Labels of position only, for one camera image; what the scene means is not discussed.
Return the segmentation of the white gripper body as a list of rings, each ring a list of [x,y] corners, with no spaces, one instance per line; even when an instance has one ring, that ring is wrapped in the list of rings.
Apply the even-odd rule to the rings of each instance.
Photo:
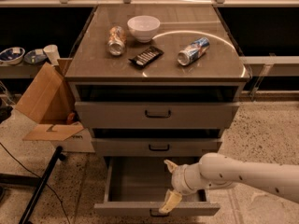
[[[174,190],[183,196],[191,195],[206,187],[206,180],[201,176],[199,164],[179,165],[172,172],[171,184]]]

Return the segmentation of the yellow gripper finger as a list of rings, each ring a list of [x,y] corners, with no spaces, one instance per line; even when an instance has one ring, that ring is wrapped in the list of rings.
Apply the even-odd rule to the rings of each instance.
[[[176,208],[182,200],[182,195],[175,190],[168,190],[165,194],[164,202],[159,208],[161,214],[168,214]]]
[[[164,160],[164,164],[166,165],[168,171],[173,174],[174,171],[178,168],[178,165],[170,160]]]

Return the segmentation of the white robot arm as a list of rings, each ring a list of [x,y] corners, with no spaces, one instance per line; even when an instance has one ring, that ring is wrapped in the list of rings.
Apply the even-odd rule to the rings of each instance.
[[[161,214],[170,213],[184,196],[200,189],[229,189],[235,183],[299,203],[298,165],[238,161],[219,153],[207,153],[194,164],[177,165],[170,160],[164,163],[173,189],[165,194]]]

